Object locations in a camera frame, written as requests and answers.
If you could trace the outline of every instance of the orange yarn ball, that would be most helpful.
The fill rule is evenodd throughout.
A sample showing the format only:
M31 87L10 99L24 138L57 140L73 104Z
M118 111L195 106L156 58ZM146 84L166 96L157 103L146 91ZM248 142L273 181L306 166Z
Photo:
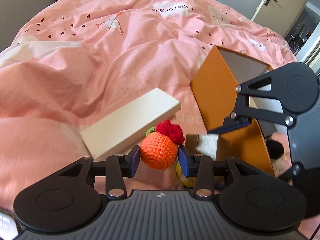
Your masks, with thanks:
M140 158L151 168L162 170L170 167L178 156L178 146L158 132L150 133L141 143Z

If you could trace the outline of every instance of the bed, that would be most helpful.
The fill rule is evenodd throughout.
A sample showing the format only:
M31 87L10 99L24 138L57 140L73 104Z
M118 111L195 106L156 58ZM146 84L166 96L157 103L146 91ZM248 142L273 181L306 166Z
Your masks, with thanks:
M273 68L296 60L281 36L215 0L59 0L37 14L0 53L1 205L88 156L79 132L155 87L181 101L172 122L185 134L205 133L189 84L214 45ZM174 179L141 164L126 186Z

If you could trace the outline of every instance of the green crochet leaf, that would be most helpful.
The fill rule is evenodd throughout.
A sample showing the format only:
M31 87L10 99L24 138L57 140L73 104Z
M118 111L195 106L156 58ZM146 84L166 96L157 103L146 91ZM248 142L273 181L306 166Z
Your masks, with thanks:
M153 133L156 131L156 128L155 127L151 127L149 128L149 130L146 132L146 136L148 136L150 133Z

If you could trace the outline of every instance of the beige door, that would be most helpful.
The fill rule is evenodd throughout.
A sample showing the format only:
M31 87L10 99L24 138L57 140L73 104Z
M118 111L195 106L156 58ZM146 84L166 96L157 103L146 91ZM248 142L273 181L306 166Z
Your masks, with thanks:
M285 36L308 0L262 0L252 21Z

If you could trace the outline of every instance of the white rectangular box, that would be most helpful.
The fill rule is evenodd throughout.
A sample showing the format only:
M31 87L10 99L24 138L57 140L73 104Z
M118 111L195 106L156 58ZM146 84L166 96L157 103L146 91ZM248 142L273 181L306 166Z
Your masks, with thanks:
M155 88L86 128L80 135L93 159L103 161L145 136L150 127L180 109L179 100Z

